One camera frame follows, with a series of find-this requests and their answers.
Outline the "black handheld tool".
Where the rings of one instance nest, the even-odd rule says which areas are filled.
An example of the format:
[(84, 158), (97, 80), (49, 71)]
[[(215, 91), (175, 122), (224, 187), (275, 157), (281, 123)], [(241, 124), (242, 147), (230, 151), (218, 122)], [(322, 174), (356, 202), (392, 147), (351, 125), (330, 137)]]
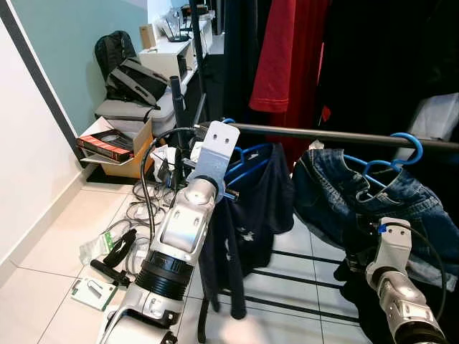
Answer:
[(131, 280), (128, 278), (128, 272), (122, 269), (117, 270), (117, 266), (124, 262), (131, 252), (131, 247), (137, 239), (137, 229), (127, 230), (120, 238), (114, 240), (110, 232), (102, 235), (103, 248), (107, 249), (104, 258), (96, 259), (97, 254), (89, 262), (89, 265), (96, 272), (102, 273), (105, 277), (112, 279), (112, 284), (115, 286), (129, 286)]

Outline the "red hanging shirt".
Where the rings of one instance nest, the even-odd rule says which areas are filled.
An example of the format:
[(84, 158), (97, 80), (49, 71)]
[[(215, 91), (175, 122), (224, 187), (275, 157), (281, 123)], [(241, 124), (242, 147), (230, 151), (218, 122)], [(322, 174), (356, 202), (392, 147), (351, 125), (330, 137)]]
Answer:
[(273, 0), (249, 106), (273, 127), (311, 129), (332, 0)]

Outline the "black upright pole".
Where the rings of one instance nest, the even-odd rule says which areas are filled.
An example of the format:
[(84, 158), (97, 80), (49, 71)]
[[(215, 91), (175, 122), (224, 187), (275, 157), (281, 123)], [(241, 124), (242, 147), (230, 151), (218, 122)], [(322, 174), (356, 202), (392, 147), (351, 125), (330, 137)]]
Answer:
[(184, 95), (181, 91), (181, 79), (179, 76), (173, 75), (169, 78), (171, 88), (171, 101), (173, 102), (175, 128), (173, 134), (170, 135), (170, 144), (175, 148), (184, 146), (183, 128), (184, 112), (186, 112), (186, 102), (184, 102)]

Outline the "blue plastic hanger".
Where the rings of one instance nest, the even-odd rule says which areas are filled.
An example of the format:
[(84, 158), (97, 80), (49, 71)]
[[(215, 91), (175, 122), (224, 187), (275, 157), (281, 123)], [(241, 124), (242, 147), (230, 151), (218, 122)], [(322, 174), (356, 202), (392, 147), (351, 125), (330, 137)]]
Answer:
[(372, 176), (372, 171), (374, 167), (386, 167), (389, 170), (393, 170), (395, 173), (400, 173), (404, 165), (413, 165), (419, 163), (419, 161), (422, 160), (424, 152), (422, 142), (420, 142), (419, 138), (415, 137), (415, 135), (411, 135), (410, 133), (399, 132), (391, 134), (390, 137), (402, 138), (403, 140), (409, 142), (410, 148), (413, 148), (414, 150), (413, 154), (411, 154), (409, 158), (394, 158), (394, 160), (390, 161), (364, 161), (360, 158), (353, 157), (347, 154), (344, 154), (344, 156), (342, 156), (344, 157), (345, 161), (348, 161), (348, 163), (357, 163), (358, 165), (363, 167), (361, 176), (363, 176), (364, 180), (369, 181), (372, 186), (378, 186), (380, 190), (383, 190), (384, 188), (388, 187), (388, 185), (381, 183), (380, 180), (377, 180), (375, 177)]
[(269, 161), (272, 160), (274, 150), (272, 142), (265, 142), (248, 148), (233, 148), (233, 154), (238, 158), (227, 167), (226, 187), (232, 188), (234, 184), (237, 185), (240, 181), (262, 173)]

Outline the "black backpack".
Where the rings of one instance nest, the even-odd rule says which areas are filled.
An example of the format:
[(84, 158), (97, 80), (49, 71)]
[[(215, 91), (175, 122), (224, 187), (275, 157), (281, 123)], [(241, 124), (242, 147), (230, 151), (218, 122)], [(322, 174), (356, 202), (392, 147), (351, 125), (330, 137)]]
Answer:
[(125, 59), (138, 62), (137, 52), (133, 46), (128, 32), (117, 30), (111, 34), (102, 36), (94, 46), (96, 62), (105, 81), (106, 98), (115, 100), (128, 100), (124, 92), (108, 81), (111, 72), (121, 65)]

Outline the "green white packet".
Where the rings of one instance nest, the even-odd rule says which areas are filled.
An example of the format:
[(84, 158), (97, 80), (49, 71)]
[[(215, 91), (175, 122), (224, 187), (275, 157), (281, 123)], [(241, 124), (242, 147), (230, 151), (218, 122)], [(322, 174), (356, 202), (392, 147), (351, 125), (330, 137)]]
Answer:
[(115, 249), (115, 243), (119, 240), (118, 234), (112, 234), (111, 230), (105, 230), (94, 239), (83, 243), (78, 248), (79, 260), (82, 265), (89, 265), (93, 259), (106, 256)]

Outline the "black wall trim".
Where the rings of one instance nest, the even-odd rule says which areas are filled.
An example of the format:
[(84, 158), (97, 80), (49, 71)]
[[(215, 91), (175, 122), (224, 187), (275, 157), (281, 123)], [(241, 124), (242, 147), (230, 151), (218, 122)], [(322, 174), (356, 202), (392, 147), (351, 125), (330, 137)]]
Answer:
[(7, 33), (9, 33), (14, 48), (16, 48), (20, 58), (23, 60), (29, 76), (33, 79), (37, 91), (42, 96), (42, 100), (45, 102), (47, 108), (49, 108), (50, 115), (52, 115), (53, 121), (55, 121), (57, 128), (59, 128), (62, 137), (65, 138), (66, 144), (71, 148), (78, 163), (85, 168), (87, 163), (81, 163), (85, 154), (78, 147), (75, 132), (73, 132), (73, 127), (66, 117), (65, 109), (60, 105), (60, 101), (55, 95), (49, 79), (45, 72), (43, 72), (39, 59), (37, 59), (36, 53), (32, 49), (32, 44), (27, 39), (25, 30), (21, 27), (19, 17), (14, 13), (14, 7), (10, 0), (0, 0), (0, 21)]

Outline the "blue denim shorts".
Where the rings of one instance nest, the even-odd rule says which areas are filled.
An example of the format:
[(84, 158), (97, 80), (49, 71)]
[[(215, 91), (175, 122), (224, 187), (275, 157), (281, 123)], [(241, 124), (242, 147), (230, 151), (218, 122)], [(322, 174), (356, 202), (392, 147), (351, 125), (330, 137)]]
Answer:
[[(340, 196), (328, 180), (328, 173), (335, 173), (335, 158), (344, 155), (340, 148), (314, 148), (307, 150), (296, 161), (292, 180), (294, 181), (294, 209), (301, 219), (311, 225), (311, 231), (328, 245), (344, 249), (342, 229), (344, 219), (335, 209)], [(364, 229), (372, 229), (367, 224)]]

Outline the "grey hard case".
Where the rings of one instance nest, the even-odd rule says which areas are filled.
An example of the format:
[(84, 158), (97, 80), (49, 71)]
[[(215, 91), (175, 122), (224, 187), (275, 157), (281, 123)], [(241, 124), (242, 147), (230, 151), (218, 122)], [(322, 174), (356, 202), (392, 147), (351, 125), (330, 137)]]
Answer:
[(176, 119), (173, 102), (167, 96), (158, 99), (156, 105), (145, 105), (140, 102), (126, 102), (121, 100), (105, 100), (95, 109), (96, 117), (102, 117), (110, 122), (133, 121), (152, 122), (152, 133), (160, 135), (169, 129), (175, 128)]

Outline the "black metal clothes rack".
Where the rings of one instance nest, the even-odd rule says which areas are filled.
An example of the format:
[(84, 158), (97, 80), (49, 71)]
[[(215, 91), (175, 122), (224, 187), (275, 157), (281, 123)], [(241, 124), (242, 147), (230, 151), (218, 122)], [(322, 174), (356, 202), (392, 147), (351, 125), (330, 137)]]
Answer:
[[(356, 143), (363, 145), (374, 145), (374, 146), (386, 146), (396, 148), (410, 148), (409, 142), (402, 138), (393, 138), (390, 135), (370, 135), (361, 133), (344, 133), (337, 131), (327, 131), (318, 129), (295, 129), (295, 128), (282, 128), (273, 127), (272, 125), (253, 125), (243, 123), (228, 123), (233, 127), (239, 128), (242, 133), (249, 134), (265, 134), (265, 135), (282, 135), (283, 137), (289, 138), (307, 138), (307, 140), (324, 140), (328, 142), (347, 142)], [(424, 150), (431, 151), (445, 151), (455, 152), (459, 151), (459, 144), (457, 142), (445, 142), (439, 140), (420, 140)], [(291, 252), (284, 252), (284, 250), (273, 250), (273, 255), (282, 255), (287, 257), (294, 257), (299, 259), (307, 259), (308, 261), (324, 262), (330, 264), (341, 264), (344, 261), (334, 261), (334, 259), (326, 259), (323, 257), (315, 257), (305, 254), (296, 254)], [(327, 284), (327, 282), (317, 281), (316, 279), (304, 279), (295, 276), (288, 276), (282, 273), (274, 273), (267, 271), (259, 271), (256, 269), (252, 271), (256, 275), (262, 275), (267, 277), (276, 278), (279, 280), (298, 282), (298, 284), (309, 284), (317, 287), (331, 288), (340, 290), (342, 285)], [(265, 300), (255, 296), (244, 295), (243, 298), (247, 302), (258, 302), (258, 304), (269, 305), (270, 307), (279, 307), (286, 310), (292, 310), (295, 312), (308, 312), (308, 314), (318, 315), (319, 317), (334, 318), (351, 323), (358, 323), (357, 317), (348, 317), (348, 315), (339, 315), (334, 312), (325, 312), (321, 309), (312, 309), (307, 307), (296, 307), (296, 305), (289, 305), (286, 302), (276, 302), (272, 300)], [(203, 301), (200, 308), (200, 314), (197, 320), (197, 342), (199, 344), (207, 343), (206, 325), (207, 325), (207, 309), (209, 309), (209, 299), (207, 296), (203, 297)], [(394, 330), (388, 330), (393, 334), (394, 344), (449, 344), (448, 338), (441, 330), (439, 330), (437, 320), (435, 319), (433, 312), (430, 315), (423, 315), (422, 317), (403, 317), (402, 313), (419, 309), (419, 304), (416, 302), (399, 301), (396, 298), (390, 300), (384, 300), (382, 305), (383, 311), (387, 312), (388, 324), (395, 324)]]

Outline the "white grey hanging garment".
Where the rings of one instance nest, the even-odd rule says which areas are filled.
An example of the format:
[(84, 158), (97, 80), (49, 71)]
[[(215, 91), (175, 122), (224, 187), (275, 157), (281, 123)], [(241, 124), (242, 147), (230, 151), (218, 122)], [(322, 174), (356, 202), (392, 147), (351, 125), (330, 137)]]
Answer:
[(426, 140), (450, 141), (459, 122), (459, 94), (436, 95), (417, 106), (410, 133)]

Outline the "small brown box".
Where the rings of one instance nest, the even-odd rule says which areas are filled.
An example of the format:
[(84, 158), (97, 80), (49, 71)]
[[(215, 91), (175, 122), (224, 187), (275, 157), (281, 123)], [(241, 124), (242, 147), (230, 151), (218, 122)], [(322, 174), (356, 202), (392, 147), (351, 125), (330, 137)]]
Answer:
[(157, 37), (153, 25), (141, 25), (138, 31), (140, 32), (142, 49), (152, 49), (157, 45)]

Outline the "brown cardboard box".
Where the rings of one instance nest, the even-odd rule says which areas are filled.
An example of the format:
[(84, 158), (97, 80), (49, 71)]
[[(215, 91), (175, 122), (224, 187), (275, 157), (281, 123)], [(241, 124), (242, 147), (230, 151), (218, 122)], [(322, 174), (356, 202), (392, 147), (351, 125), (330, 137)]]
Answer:
[(109, 160), (109, 158), (102, 157), (92, 151), (82, 148), (83, 153), (86, 155), (82, 160), (85, 163), (98, 163), (109, 176), (129, 177), (138, 179), (142, 177), (142, 173), (146, 171), (150, 161), (144, 163), (144, 152), (148, 147), (151, 147), (152, 138), (152, 123), (141, 123), (133, 121), (112, 121), (105, 118), (96, 119), (94, 125), (83, 132), (82, 135), (88, 135), (106, 131), (108, 129), (118, 129), (120, 132), (128, 135), (133, 140), (133, 149), (135, 152), (134, 158), (125, 163), (117, 163), (117, 161)]

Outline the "red black flat box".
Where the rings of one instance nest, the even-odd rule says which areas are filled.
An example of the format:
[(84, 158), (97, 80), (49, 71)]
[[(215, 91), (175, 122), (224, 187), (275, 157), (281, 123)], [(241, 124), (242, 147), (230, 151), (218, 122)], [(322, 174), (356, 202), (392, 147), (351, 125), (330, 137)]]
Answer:
[(117, 163), (125, 163), (135, 156), (133, 140), (118, 129), (81, 135), (77, 144), (83, 150), (89, 150)]

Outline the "black hanging garment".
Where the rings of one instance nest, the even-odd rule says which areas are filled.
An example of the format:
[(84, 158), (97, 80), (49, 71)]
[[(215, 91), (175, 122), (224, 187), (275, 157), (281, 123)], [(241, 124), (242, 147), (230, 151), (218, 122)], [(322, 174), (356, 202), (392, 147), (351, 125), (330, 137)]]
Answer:
[(224, 53), (217, 67), (221, 118), (262, 124), (265, 117), (249, 106), (262, 41), (273, 0), (221, 0), (219, 18), (224, 29)]
[(430, 96), (459, 91), (459, 0), (331, 0), (321, 129), (387, 135)]

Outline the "small white box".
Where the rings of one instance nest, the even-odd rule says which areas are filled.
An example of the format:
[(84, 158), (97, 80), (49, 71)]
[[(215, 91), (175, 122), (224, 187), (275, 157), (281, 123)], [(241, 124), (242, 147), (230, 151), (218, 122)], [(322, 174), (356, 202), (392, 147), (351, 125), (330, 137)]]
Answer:
[(75, 281), (71, 289), (71, 298), (95, 310), (104, 311), (107, 308), (118, 286), (108, 284), (92, 277), (82, 277)]

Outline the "navy printed t-shirt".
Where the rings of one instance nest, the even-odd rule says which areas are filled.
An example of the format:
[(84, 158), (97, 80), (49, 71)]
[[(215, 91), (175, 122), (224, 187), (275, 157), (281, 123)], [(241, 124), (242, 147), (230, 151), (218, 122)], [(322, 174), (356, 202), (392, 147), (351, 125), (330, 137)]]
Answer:
[(230, 295), (234, 319), (247, 315), (244, 278), (271, 262), (276, 235), (294, 226), (294, 186), (284, 147), (273, 142), (272, 160), (262, 173), (234, 184), (238, 196), (216, 204), (199, 258), (204, 295), (219, 311), (219, 293)]

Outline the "white cabinet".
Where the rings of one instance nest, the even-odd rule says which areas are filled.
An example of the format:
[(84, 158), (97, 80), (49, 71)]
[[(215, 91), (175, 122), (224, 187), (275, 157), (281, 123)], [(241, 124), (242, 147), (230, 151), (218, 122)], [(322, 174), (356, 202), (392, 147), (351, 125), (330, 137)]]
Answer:
[(197, 71), (198, 57), (206, 57), (213, 42), (208, 14), (198, 22), (198, 27), (200, 33), (196, 34), (189, 20), (160, 17), (150, 28), (154, 42), (138, 53), (141, 64), (164, 77), (187, 78)]

